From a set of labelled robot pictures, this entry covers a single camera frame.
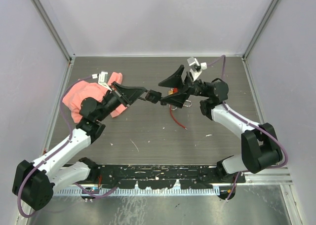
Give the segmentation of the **black padlock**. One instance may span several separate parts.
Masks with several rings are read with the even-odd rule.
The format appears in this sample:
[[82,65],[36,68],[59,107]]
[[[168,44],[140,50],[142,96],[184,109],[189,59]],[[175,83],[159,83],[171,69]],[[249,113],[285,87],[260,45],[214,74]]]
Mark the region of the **black padlock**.
[[154,90],[146,90],[145,94],[145,97],[138,97],[138,99],[156,104],[162,98],[162,93]]

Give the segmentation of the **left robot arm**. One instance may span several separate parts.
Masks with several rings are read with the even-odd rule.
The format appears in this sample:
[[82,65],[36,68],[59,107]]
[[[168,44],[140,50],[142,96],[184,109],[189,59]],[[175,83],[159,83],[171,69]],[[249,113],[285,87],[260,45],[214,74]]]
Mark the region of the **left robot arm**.
[[93,97],[83,99],[79,112],[82,118],[70,135],[43,156],[18,164],[12,192],[18,197],[20,214],[24,213],[22,202],[38,211],[48,204],[54,193],[71,184],[95,183],[100,170],[92,160],[82,158],[72,166],[63,166],[102,135],[105,129],[102,120],[120,105],[131,106],[145,92],[145,87],[127,87],[113,82],[102,101]]

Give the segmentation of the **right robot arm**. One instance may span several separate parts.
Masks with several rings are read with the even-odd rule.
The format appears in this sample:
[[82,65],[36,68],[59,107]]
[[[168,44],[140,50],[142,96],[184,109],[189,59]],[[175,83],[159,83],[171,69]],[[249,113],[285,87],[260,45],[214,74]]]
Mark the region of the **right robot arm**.
[[176,89],[161,99],[162,103],[183,107],[191,95],[204,97],[200,101],[201,113],[234,133],[241,142],[241,151],[222,159],[216,164],[216,175],[221,182],[228,182],[235,173],[248,171],[256,174],[285,161],[274,127],[269,123],[259,124],[243,117],[226,104],[229,87],[216,78],[211,82],[197,79],[198,73],[190,70],[182,78],[184,66],[161,81],[160,87]]

